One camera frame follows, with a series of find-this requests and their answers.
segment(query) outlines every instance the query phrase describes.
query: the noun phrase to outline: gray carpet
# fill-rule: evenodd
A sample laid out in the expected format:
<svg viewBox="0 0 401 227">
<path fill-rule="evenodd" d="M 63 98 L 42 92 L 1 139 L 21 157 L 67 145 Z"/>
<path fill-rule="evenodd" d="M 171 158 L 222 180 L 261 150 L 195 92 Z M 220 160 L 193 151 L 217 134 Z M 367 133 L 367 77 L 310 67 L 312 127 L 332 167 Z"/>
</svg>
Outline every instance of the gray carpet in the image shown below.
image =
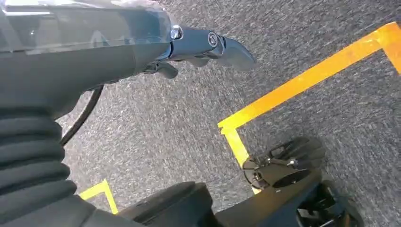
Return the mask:
<svg viewBox="0 0 401 227">
<path fill-rule="evenodd" d="M 221 210 L 252 195 L 217 123 L 358 38 L 401 21 L 398 0 L 162 1 L 183 24 L 243 42 L 258 59 L 240 73 L 177 64 L 106 87 L 65 162 L 81 192 L 107 179 L 119 209 L 181 181 L 203 181 Z M 366 226 L 401 226 L 401 80 L 382 51 L 238 131 L 250 153 L 298 135 L 328 148 L 324 171 L 356 200 Z M 68 127 L 88 99 L 61 119 Z M 102 197 L 91 200 L 108 210 Z"/>
</svg>

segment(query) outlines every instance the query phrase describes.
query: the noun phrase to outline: yellow floor marking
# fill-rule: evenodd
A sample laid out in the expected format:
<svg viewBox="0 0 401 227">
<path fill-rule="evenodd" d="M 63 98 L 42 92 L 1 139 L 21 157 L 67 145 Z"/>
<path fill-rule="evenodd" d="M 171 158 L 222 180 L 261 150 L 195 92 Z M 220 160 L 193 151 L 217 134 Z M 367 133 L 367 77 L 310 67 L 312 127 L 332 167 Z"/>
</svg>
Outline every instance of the yellow floor marking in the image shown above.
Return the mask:
<svg viewBox="0 0 401 227">
<path fill-rule="evenodd" d="M 227 131 L 224 135 L 226 136 L 227 141 L 234 152 L 235 158 L 237 159 L 240 167 L 242 168 L 244 162 L 249 158 L 249 154 L 248 151 L 246 151 L 246 148 L 242 143 L 241 138 L 239 137 L 235 129 Z"/>
<path fill-rule="evenodd" d="M 249 154 L 236 131 L 238 127 L 380 49 L 383 49 L 390 62 L 401 74 L 401 30 L 396 22 L 391 22 L 362 37 L 218 123 L 218 126 L 222 128 L 221 133 L 225 135 L 239 165 L 243 166 Z M 260 192 L 254 188 L 252 190 L 255 194 Z"/>
<path fill-rule="evenodd" d="M 109 203 L 110 206 L 110 210 L 112 211 L 113 214 L 118 213 L 117 210 L 117 206 L 115 205 L 114 202 L 114 198 L 113 198 L 113 194 L 110 190 L 109 184 L 107 183 L 107 180 L 103 180 L 101 183 L 85 190 L 84 192 L 82 192 L 81 194 L 79 194 L 79 196 L 83 199 L 83 200 L 87 200 L 89 198 L 92 198 L 100 193 L 105 193 L 107 201 Z"/>
</svg>

